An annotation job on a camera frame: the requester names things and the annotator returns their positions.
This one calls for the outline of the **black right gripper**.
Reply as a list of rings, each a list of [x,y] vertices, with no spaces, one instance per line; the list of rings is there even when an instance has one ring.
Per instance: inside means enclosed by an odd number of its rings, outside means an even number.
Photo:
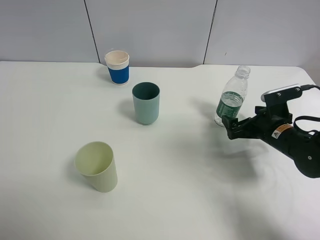
[[[293,128],[293,115],[287,104],[256,106],[254,113],[256,116],[252,119],[248,117],[241,121],[238,118],[222,116],[222,123],[230,140],[253,138],[270,144],[278,140],[284,131]]]

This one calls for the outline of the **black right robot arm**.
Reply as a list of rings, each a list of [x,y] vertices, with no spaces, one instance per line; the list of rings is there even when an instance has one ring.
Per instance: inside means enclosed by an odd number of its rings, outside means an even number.
[[[222,116],[229,139],[259,139],[293,160],[306,177],[320,177],[320,132],[313,134],[292,124],[287,104],[256,106],[256,115],[238,121]]]

